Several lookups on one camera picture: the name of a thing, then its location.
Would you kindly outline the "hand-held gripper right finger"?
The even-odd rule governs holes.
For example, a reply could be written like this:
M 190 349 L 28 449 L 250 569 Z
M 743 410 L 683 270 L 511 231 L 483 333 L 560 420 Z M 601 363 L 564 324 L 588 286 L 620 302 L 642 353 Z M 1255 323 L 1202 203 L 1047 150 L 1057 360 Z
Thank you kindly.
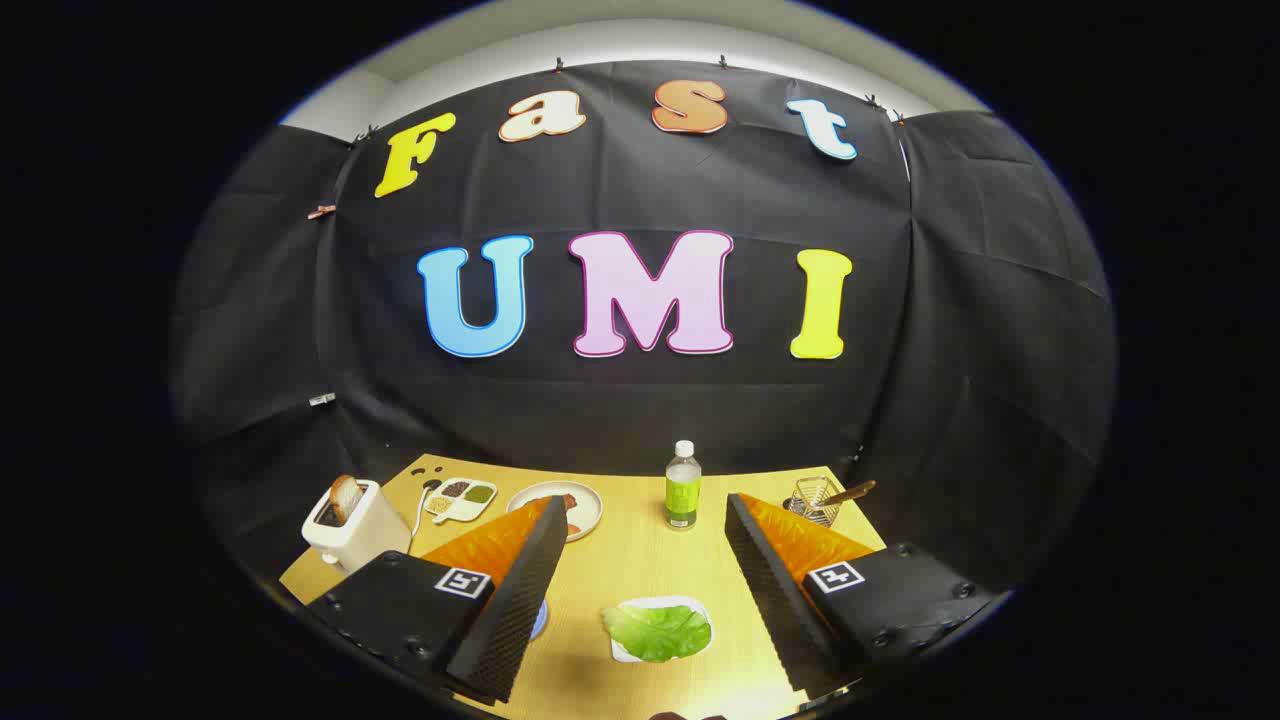
M 1002 596 L 919 544 L 870 550 L 745 493 L 724 536 L 795 691 L 877 688 L 931 661 Z

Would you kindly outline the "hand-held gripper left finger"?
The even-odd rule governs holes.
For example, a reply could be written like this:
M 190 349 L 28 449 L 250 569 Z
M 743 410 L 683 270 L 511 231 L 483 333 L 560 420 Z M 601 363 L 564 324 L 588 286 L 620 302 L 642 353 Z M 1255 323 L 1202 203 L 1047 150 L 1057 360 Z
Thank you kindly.
M 506 702 L 567 537 L 564 498 L 535 498 L 425 559 L 385 551 L 307 609 L 425 691 Z

